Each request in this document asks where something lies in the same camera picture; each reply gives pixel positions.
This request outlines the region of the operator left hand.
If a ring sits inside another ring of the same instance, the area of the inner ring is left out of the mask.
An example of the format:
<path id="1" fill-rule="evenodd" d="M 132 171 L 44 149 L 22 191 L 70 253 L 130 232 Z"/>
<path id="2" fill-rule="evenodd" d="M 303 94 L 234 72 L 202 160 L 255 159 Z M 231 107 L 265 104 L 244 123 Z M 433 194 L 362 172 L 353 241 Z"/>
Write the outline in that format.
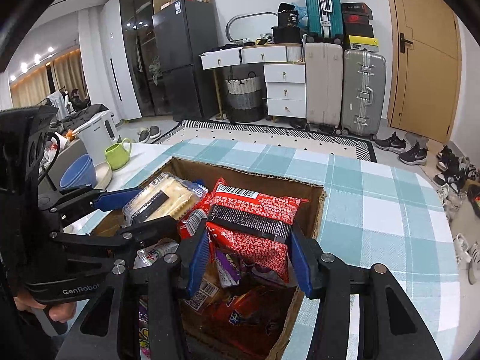
<path id="1" fill-rule="evenodd" d="M 48 310 L 49 317 L 55 322 L 66 323 L 72 320 L 77 312 L 77 303 L 64 303 L 53 306 L 46 306 L 31 297 L 28 292 L 19 292 L 14 297 L 14 302 L 19 311 L 33 312 L 34 310 Z"/>

